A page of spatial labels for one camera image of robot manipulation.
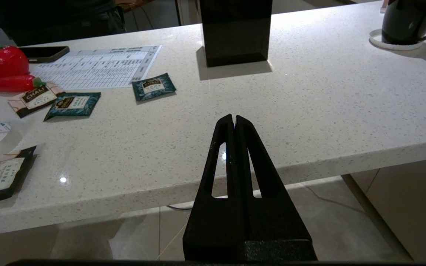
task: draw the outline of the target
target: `teal tea packet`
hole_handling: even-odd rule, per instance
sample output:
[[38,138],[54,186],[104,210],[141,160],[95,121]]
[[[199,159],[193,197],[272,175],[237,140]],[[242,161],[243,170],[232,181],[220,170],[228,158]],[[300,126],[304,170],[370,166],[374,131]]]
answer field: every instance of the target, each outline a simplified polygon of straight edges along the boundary
[[44,121],[54,116],[90,116],[100,96],[101,92],[67,92],[58,96]]
[[176,91],[167,73],[132,83],[136,101],[146,101]]

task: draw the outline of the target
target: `floor tile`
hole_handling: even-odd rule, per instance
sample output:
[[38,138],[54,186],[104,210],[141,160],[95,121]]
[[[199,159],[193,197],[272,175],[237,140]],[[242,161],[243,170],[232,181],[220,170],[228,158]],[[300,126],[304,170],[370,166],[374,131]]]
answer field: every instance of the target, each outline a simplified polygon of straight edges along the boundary
[[353,177],[353,180],[355,180],[356,184],[360,187],[360,189],[366,194],[378,172],[379,169],[374,169],[353,173],[351,174],[351,176]]
[[341,177],[289,190],[321,261],[403,261],[392,250]]
[[154,260],[158,255],[158,207],[0,234],[0,265],[19,259]]
[[19,259],[48,259],[55,244],[57,226],[0,234],[0,266]]
[[116,218],[62,224],[51,259],[156,259],[159,208],[128,212]]
[[[402,260],[341,177],[286,188],[319,260]],[[0,234],[0,265],[24,258],[183,260],[182,238],[189,213],[160,207]]]
[[[192,202],[175,207],[188,208]],[[182,238],[190,212],[160,208],[160,260],[184,260]]]

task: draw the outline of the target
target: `black box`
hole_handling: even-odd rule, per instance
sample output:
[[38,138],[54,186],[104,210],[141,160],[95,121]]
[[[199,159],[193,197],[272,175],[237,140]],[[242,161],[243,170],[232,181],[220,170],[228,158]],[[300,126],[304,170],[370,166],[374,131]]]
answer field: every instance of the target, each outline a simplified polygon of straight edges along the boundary
[[267,60],[272,0],[199,0],[206,66]]

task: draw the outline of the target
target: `black phone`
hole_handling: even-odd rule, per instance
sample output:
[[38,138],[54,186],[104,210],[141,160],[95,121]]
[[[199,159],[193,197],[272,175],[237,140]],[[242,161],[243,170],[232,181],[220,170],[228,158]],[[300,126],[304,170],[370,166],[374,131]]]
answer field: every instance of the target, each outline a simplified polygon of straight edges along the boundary
[[70,52],[68,47],[19,47],[29,63],[53,62]]

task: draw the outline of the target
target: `person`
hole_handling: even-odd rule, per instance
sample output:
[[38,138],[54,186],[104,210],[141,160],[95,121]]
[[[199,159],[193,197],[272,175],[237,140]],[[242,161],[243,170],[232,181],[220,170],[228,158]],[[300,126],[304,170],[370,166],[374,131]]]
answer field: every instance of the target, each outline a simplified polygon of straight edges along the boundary
[[0,0],[0,28],[17,46],[126,32],[115,0]]

